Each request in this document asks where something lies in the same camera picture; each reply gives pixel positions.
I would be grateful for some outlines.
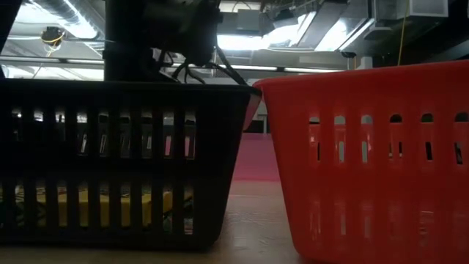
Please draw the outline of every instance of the table surface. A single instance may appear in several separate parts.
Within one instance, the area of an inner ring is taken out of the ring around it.
[[[234,181],[220,239],[208,253],[0,247],[2,264],[303,263],[279,182]]]

